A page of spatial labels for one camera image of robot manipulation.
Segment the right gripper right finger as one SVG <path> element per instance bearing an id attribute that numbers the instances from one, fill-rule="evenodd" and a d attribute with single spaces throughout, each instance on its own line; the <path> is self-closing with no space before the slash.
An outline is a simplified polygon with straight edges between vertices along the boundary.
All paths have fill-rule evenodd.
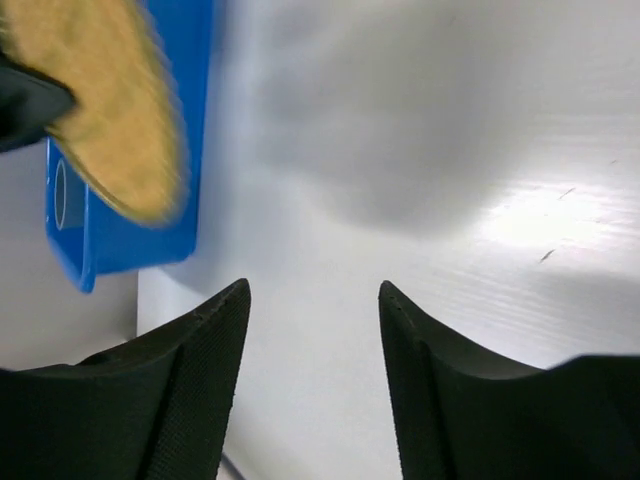
<path id="1" fill-rule="evenodd" d="M 393 283 L 379 319 L 406 479 L 635 479 L 639 360 L 539 369 L 449 328 Z"/>

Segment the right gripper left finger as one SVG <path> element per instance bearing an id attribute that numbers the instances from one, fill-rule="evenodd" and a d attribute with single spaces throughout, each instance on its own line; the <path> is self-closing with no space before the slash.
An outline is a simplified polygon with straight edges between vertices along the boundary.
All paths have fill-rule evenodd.
<path id="1" fill-rule="evenodd" d="M 76 365 L 1 373 L 5 479 L 212 479 L 250 313 L 240 279 Z"/>

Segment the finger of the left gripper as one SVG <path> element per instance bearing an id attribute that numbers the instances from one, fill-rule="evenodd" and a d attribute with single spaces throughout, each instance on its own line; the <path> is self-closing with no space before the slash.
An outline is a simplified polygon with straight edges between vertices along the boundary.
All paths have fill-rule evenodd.
<path id="1" fill-rule="evenodd" d="M 61 82 L 1 53 L 1 152 L 30 146 L 76 105 Z"/>

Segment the green-rimmed bamboo tray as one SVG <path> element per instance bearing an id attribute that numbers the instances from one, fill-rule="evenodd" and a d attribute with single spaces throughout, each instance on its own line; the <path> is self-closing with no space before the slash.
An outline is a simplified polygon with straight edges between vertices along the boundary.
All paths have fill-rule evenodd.
<path id="1" fill-rule="evenodd" d="M 185 125 L 155 23 L 141 1 L 4 1 L 1 47 L 69 87 L 71 112 L 46 127 L 109 207 L 163 226 L 189 191 Z"/>

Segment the blue plastic bin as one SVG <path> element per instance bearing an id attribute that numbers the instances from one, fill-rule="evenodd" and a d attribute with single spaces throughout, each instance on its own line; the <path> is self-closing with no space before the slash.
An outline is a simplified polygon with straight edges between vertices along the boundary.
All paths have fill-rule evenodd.
<path id="1" fill-rule="evenodd" d="M 215 1 L 149 1 L 177 82 L 186 122 L 189 192 L 181 215 L 162 228 L 139 226 L 107 206 L 47 142 L 46 219 L 49 245 L 70 282 L 92 292 L 97 277 L 176 263 L 196 246 L 208 77 Z"/>

